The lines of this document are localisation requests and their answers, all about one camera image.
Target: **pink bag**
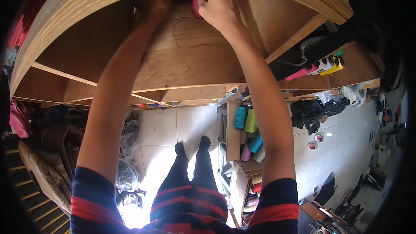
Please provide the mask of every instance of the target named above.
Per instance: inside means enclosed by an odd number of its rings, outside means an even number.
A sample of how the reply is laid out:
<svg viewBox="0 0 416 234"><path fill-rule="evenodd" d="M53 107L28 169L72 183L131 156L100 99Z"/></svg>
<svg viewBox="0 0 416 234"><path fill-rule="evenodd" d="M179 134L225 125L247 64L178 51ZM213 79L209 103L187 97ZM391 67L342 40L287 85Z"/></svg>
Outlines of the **pink bag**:
<svg viewBox="0 0 416 234"><path fill-rule="evenodd" d="M16 130L20 138L28 138L32 134L30 121L24 115L23 111L20 110L16 100L10 104L9 125Z"/></svg>

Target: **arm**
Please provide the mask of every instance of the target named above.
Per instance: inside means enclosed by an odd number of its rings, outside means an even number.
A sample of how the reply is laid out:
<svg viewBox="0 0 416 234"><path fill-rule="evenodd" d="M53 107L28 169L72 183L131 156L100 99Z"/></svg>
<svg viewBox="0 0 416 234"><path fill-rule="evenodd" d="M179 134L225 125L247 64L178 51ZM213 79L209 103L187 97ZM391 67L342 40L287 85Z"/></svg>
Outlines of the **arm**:
<svg viewBox="0 0 416 234"><path fill-rule="evenodd" d="M261 132L266 159L262 188L277 179L295 179L293 129L288 107L272 71L241 22L235 0L198 0L200 15L218 29L236 52Z"/></svg>
<svg viewBox="0 0 416 234"><path fill-rule="evenodd" d="M140 61L150 36L171 3L172 0L149 0L149 9L143 21L110 60L94 93L76 165L101 174L113 185L128 100Z"/></svg>

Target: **shirt sleeve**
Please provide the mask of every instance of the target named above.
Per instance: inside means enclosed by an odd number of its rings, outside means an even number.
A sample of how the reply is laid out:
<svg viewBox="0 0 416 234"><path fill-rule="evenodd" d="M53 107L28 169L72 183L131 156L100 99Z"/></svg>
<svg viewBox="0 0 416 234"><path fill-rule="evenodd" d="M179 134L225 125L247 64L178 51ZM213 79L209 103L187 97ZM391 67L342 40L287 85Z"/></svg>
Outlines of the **shirt sleeve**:
<svg viewBox="0 0 416 234"><path fill-rule="evenodd" d="M84 167L75 169L70 228L73 234L130 232L117 210L112 183Z"/></svg>
<svg viewBox="0 0 416 234"><path fill-rule="evenodd" d="M254 234L296 234L298 218L296 181L290 178L278 179L263 188L247 231Z"/></svg>

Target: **black pants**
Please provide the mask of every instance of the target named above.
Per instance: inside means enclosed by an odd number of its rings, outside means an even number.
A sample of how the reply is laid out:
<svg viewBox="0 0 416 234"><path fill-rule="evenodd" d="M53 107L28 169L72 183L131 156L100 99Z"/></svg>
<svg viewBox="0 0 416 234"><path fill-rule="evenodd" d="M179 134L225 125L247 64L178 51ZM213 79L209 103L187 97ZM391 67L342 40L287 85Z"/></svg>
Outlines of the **black pants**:
<svg viewBox="0 0 416 234"><path fill-rule="evenodd" d="M188 158L185 153L176 156L175 162L169 171L168 176L160 186L158 193L164 190L181 187L185 185L194 185L198 187L212 189L218 192L212 172L211 158L208 151L198 150L196 153L195 170L193 180L188 178Z"/></svg>

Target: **person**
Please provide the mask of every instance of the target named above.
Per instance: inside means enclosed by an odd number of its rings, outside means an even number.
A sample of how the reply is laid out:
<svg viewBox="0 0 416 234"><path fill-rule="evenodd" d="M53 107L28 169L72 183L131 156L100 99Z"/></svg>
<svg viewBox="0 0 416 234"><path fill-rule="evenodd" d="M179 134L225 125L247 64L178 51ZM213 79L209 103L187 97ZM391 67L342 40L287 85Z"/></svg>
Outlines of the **person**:
<svg viewBox="0 0 416 234"><path fill-rule="evenodd" d="M188 159L178 143L176 160L152 205L152 222L142 229L123 225L114 184L127 103L146 44L172 0L148 3L145 17L121 44L96 87L73 181L71 232L297 233L299 205L291 118L278 82L241 21L236 0L198 3L200 15L221 32L238 57L263 138L262 192L247 230L225 224L227 204L215 185L207 137L202 137L196 155L194 180L188 180Z"/></svg>

